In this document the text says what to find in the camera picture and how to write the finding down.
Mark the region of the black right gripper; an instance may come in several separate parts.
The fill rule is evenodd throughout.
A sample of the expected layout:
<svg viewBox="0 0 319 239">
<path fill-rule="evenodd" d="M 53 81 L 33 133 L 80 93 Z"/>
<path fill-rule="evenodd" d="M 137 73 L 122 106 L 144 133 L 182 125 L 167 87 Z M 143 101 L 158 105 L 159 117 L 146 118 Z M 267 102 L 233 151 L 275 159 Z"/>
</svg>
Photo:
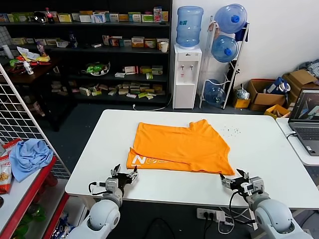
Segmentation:
<svg viewBox="0 0 319 239">
<path fill-rule="evenodd" d="M 220 173 L 219 175 L 221 178 L 221 183 L 222 186 L 225 188 L 230 188 L 231 190 L 238 190 L 239 192 L 243 192 L 244 188 L 241 185 L 246 182 L 245 178 L 249 178 L 249 173 L 241 169 L 237 169 L 237 171 L 241 175 L 241 177 L 234 179 L 226 178 L 222 173 Z"/>
</svg>

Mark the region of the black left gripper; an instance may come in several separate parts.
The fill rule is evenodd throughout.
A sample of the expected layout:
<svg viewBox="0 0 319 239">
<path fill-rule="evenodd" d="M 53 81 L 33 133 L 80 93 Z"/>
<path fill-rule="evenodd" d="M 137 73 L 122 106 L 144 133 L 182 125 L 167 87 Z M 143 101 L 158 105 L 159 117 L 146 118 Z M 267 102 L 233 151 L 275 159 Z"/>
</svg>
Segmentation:
<svg viewBox="0 0 319 239">
<path fill-rule="evenodd" d="M 118 173 L 120 169 L 120 164 L 116 165 L 114 169 L 111 170 L 111 176 L 117 176 L 118 179 L 118 188 L 124 190 L 124 187 L 127 184 L 132 184 L 135 179 L 138 177 L 138 167 L 135 166 L 133 171 L 129 174 L 127 173 Z"/>
</svg>

